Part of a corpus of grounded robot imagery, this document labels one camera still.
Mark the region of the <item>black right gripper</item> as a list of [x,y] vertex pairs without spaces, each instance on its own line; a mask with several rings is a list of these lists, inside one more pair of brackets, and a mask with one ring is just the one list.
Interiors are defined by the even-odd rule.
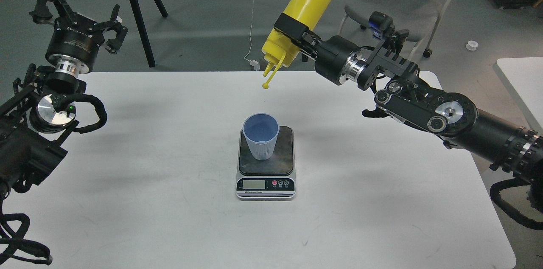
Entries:
[[338,86],[344,83],[341,74],[347,59],[353,52],[361,50],[361,46],[337,35],[322,41],[304,23],[286,13],[279,15],[273,27],[292,42],[297,42],[305,56],[316,58],[315,72]]

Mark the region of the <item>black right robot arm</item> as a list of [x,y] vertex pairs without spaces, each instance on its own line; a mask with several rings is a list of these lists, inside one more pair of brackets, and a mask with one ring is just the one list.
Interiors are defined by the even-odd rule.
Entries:
[[409,31],[396,31],[390,16],[374,12],[369,27],[379,40],[368,58],[351,41],[318,37],[301,21],[283,13],[274,30],[285,35],[315,61],[318,74],[336,85],[354,81],[361,90],[372,89],[376,108],[369,118],[391,116],[403,124],[438,136],[447,149],[466,149],[490,161],[490,169],[511,172],[512,179],[491,186],[490,198],[511,219],[526,228],[541,230],[542,223],[523,215],[504,201],[501,191],[528,186],[527,200],[543,209],[542,136],[478,109],[465,95],[431,87],[419,76],[419,66],[399,56]]

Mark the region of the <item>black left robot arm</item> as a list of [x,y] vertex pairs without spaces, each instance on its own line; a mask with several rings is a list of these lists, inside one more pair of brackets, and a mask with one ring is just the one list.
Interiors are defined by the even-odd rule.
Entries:
[[101,100],[85,93],[80,75],[92,72],[101,46],[116,54],[128,33],[114,6],[105,22],[77,13],[66,0],[36,0],[30,13],[37,24],[54,27],[45,57],[48,66],[31,63],[24,79],[15,79],[14,96],[1,106],[1,200],[11,191],[39,185],[66,157],[62,148],[72,132],[103,127]]

